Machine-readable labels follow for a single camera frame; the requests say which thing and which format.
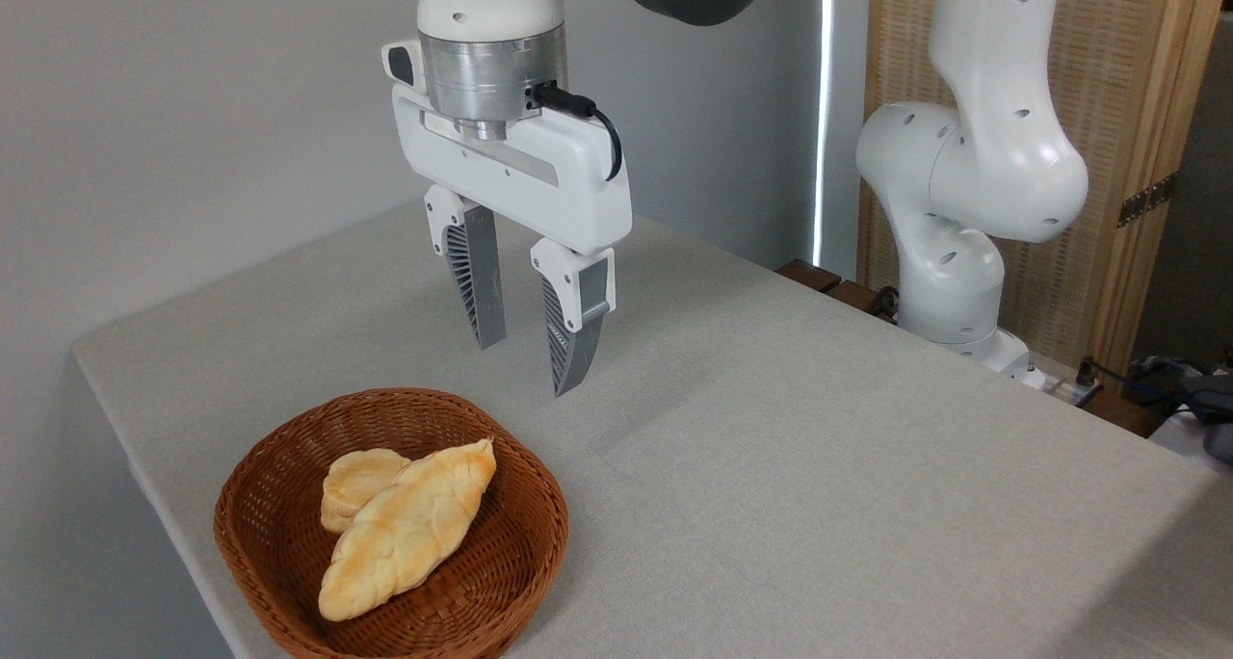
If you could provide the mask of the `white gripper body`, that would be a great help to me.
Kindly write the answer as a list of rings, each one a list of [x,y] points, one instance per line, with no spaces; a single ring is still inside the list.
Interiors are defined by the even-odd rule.
[[[614,144],[600,120],[543,109],[510,123],[503,139],[470,138],[432,107],[420,62],[417,39],[383,46],[413,172],[577,253],[599,253],[629,234],[629,181],[625,172],[612,176]]]

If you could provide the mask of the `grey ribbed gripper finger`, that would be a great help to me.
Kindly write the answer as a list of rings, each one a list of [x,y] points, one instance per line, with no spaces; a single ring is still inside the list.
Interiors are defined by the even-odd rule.
[[[530,248],[543,289],[554,395],[572,390],[589,373],[604,316],[616,309],[614,251],[583,255],[543,238]]]
[[[446,260],[478,348],[506,339],[494,213],[440,185],[425,193],[425,212],[434,251]]]

